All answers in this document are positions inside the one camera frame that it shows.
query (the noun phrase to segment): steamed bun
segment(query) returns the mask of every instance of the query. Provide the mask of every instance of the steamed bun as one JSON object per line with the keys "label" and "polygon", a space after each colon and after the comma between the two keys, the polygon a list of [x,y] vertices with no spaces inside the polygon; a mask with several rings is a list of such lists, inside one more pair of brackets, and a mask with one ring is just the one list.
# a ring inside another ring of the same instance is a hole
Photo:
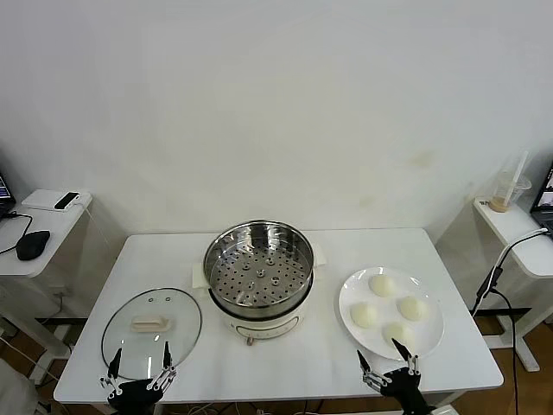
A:
{"label": "steamed bun", "polygon": [[350,309],[350,315],[355,324],[368,329],[377,322],[377,309],[369,303],[357,303]]}
{"label": "steamed bun", "polygon": [[392,338],[403,344],[406,348],[411,349],[413,345],[413,333],[409,327],[402,322],[392,322],[384,327],[383,330],[384,339],[390,346],[394,346]]}
{"label": "steamed bun", "polygon": [[429,307],[418,298],[406,297],[399,302],[399,311],[407,320],[418,322],[428,315]]}
{"label": "steamed bun", "polygon": [[385,274],[373,276],[369,280],[369,286],[372,292],[379,297],[391,297],[396,293],[396,284],[394,280]]}

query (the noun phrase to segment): smartphone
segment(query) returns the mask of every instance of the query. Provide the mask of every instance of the smartphone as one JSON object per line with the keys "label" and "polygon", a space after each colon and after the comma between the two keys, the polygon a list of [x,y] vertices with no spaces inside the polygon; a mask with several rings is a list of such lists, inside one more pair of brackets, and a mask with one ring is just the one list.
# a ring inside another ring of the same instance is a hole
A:
{"label": "smartphone", "polygon": [[76,192],[69,192],[63,196],[55,205],[55,210],[65,210],[70,203],[79,198],[79,194]]}

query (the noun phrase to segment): stainless steel steamer basket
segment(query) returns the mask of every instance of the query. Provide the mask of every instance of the stainless steel steamer basket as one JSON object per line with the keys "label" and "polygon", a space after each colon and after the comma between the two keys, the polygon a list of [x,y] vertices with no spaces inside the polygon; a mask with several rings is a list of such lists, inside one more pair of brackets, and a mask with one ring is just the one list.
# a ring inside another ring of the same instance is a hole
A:
{"label": "stainless steel steamer basket", "polygon": [[313,249],[285,223],[252,220],[223,232],[207,248],[204,273],[226,313],[266,321],[295,309],[313,284]]}

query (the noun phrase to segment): table leg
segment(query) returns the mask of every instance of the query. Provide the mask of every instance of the table leg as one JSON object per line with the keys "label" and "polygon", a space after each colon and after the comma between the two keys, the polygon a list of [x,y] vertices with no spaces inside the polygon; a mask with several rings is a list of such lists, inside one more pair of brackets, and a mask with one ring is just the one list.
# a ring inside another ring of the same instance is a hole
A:
{"label": "table leg", "polygon": [[50,412],[46,410],[41,404],[36,404],[35,413],[40,413],[41,415],[50,415]]}
{"label": "table leg", "polygon": [[[55,328],[55,331],[54,331],[54,337],[60,339],[60,340],[63,340],[65,339],[66,335],[67,335],[67,332],[69,332],[69,329],[71,328],[71,326],[69,326],[68,324],[64,324],[64,325],[61,325],[61,326],[58,326]],[[35,385],[41,385],[42,382],[44,381],[44,379],[46,378],[46,370],[43,369],[43,367],[45,369],[48,369],[50,368],[50,366],[52,366],[52,363],[54,362],[54,360],[56,359],[69,359],[69,357],[71,357],[71,350],[69,348],[66,348],[66,353],[62,356],[59,356],[59,355],[54,355],[52,352],[50,351],[46,351],[42,356],[41,358],[37,361],[38,365],[35,366],[35,368],[33,369],[33,372],[31,372],[31,375],[29,376],[29,379],[34,381]]]}
{"label": "table leg", "polygon": [[[486,344],[491,350],[496,348],[512,348],[511,318],[508,316],[498,316],[498,320],[505,333],[502,335],[485,335],[484,340],[486,340]],[[517,355],[524,369],[526,369],[527,372],[539,372],[539,365],[537,364],[536,358],[534,358],[530,348],[528,348],[528,345],[524,341],[524,337],[519,336],[518,332],[516,341]]]}
{"label": "table leg", "polygon": [[[553,314],[553,302],[549,290],[543,290],[534,302],[534,307],[515,323],[517,334],[517,354],[524,368],[528,372],[538,372],[539,365],[536,358],[532,355],[530,348],[524,341],[524,336],[530,333],[539,323],[543,322],[548,316]],[[505,333],[502,335],[485,335],[484,339],[490,349],[511,348],[512,347],[512,324],[509,316],[498,316],[499,323]]]}
{"label": "table leg", "polygon": [[[115,412],[115,410],[107,404],[92,404],[92,406],[105,415],[110,415]],[[153,415],[163,415],[163,404],[156,404],[156,406],[154,406]]]}
{"label": "table leg", "polygon": [[448,396],[446,396],[440,402],[438,402],[438,404],[436,404],[435,406],[437,406],[438,408],[441,408],[442,406],[449,405],[454,401],[456,401],[458,398],[460,398],[463,393],[465,393],[465,391],[450,393]]}
{"label": "table leg", "polygon": [[69,347],[39,324],[4,289],[0,289],[0,315],[10,320],[53,356],[67,359],[67,352],[70,352]]}

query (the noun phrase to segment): computer mouse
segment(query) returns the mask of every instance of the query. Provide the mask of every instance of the computer mouse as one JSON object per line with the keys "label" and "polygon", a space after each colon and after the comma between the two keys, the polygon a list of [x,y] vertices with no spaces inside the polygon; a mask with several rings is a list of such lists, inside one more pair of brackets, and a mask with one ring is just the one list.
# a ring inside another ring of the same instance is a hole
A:
{"label": "computer mouse", "polygon": [[44,251],[44,246],[46,246],[49,239],[49,231],[31,232],[23,235],[16,244],[17,257],[21,261],[35,259]]}

